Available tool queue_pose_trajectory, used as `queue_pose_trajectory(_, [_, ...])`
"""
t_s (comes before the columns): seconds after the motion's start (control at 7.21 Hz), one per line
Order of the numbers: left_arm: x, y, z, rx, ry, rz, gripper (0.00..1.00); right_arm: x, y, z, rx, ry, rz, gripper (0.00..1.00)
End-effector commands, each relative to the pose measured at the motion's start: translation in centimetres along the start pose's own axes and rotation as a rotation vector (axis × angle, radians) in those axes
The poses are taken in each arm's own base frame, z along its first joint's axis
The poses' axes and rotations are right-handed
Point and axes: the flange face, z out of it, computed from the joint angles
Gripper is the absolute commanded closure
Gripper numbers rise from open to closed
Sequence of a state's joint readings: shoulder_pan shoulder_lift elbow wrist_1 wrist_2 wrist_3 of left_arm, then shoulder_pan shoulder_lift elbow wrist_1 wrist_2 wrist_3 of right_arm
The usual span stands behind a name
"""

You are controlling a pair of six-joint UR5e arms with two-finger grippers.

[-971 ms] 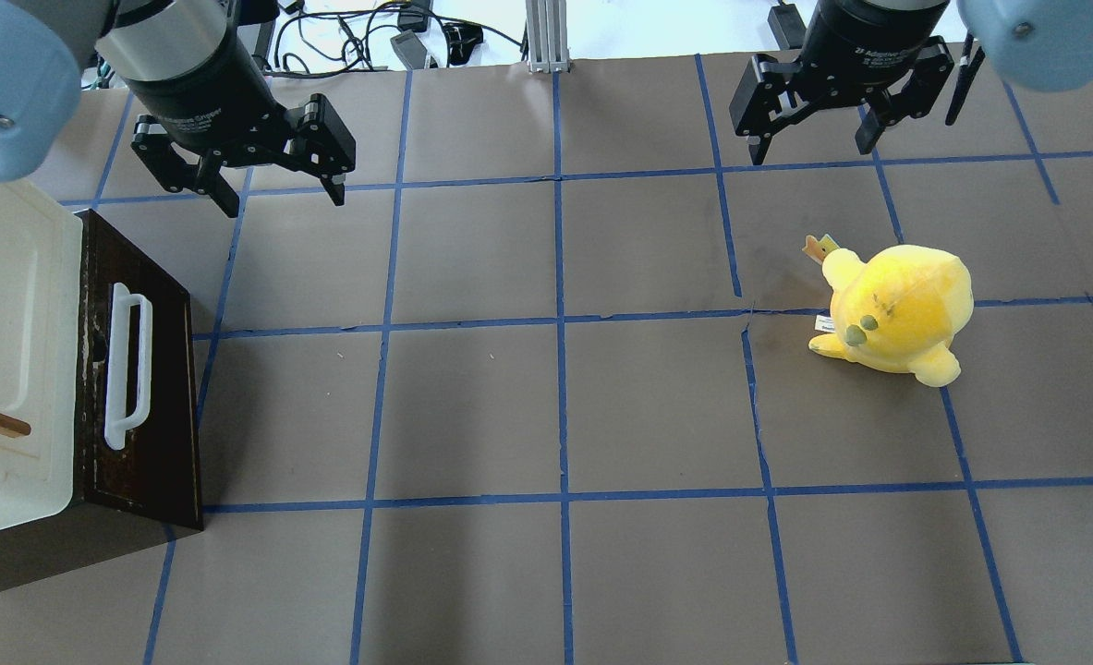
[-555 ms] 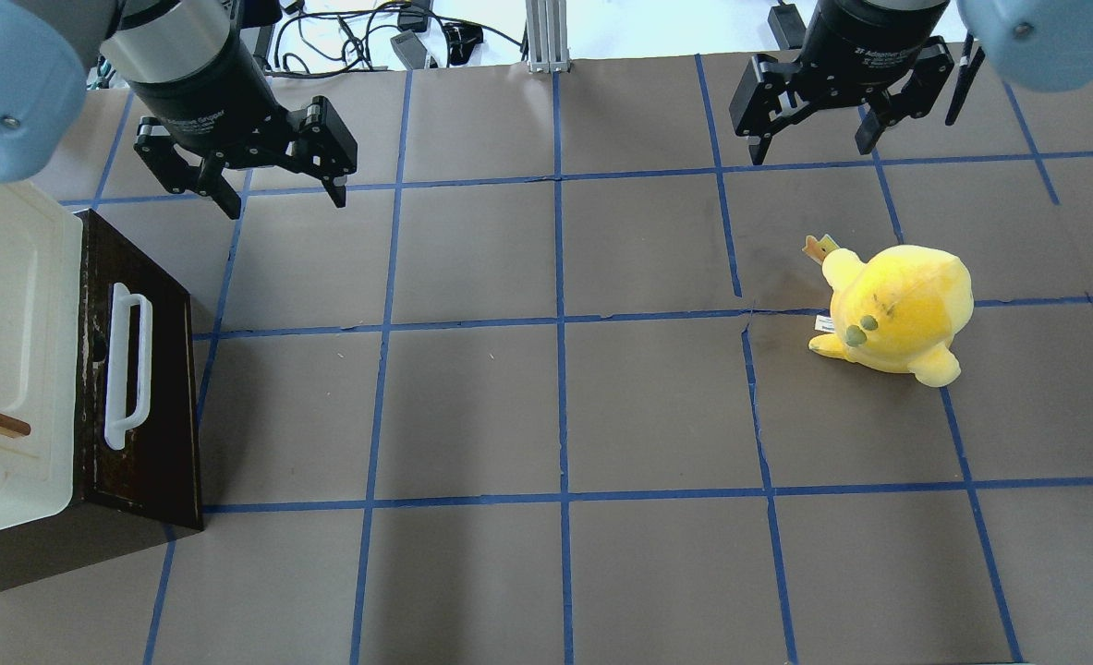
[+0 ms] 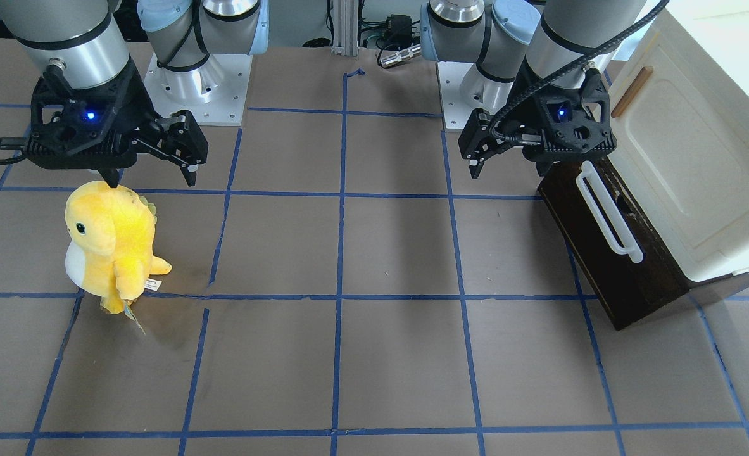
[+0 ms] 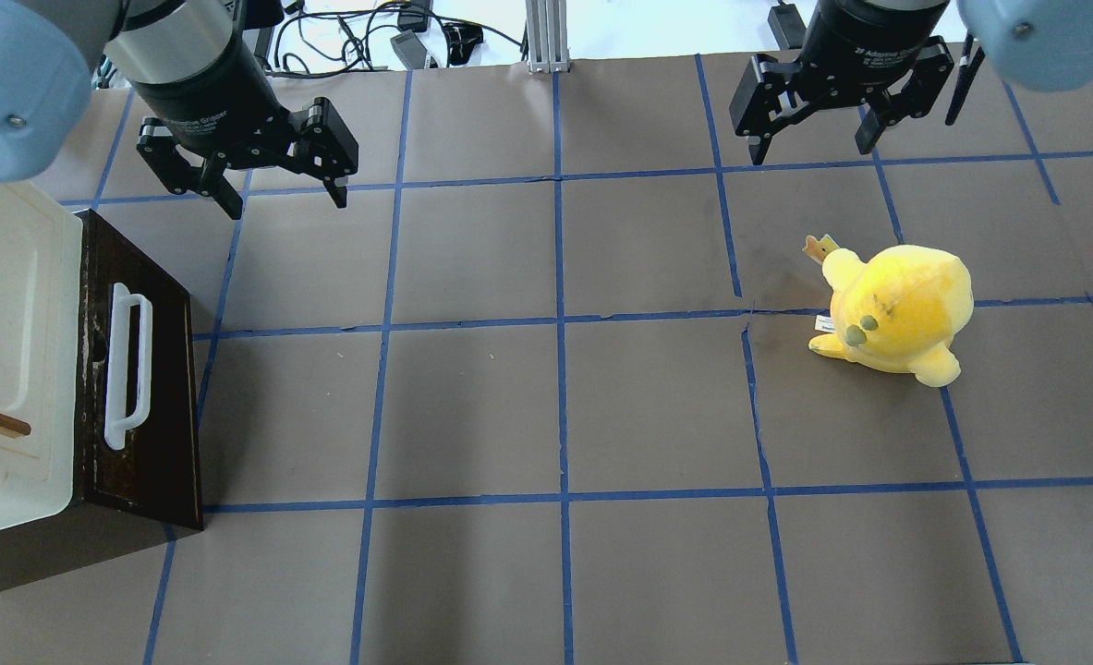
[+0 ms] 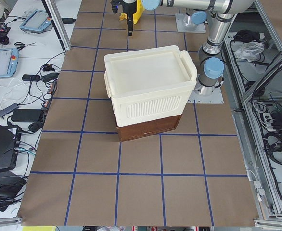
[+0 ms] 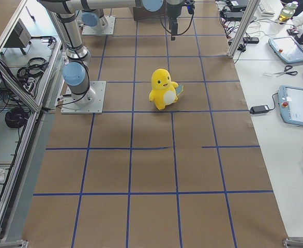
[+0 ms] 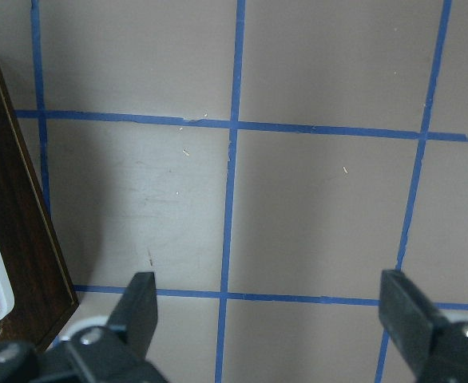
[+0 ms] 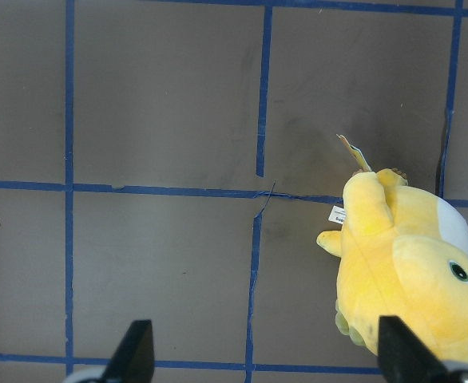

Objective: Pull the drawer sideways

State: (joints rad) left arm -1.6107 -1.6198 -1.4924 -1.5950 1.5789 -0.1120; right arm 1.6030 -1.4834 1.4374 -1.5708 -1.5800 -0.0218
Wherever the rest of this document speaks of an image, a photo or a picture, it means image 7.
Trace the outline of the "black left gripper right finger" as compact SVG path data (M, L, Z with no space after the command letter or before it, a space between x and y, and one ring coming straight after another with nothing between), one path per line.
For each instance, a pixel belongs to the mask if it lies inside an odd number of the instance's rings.
M400 270L383 270L379 320L410 370L424 370L446 317Z

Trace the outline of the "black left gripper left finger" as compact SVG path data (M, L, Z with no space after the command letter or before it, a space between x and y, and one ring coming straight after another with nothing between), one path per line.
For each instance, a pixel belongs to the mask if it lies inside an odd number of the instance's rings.
M138 357L146 357L157 328L157 288L152 271L138 272L133 276L106 327Z

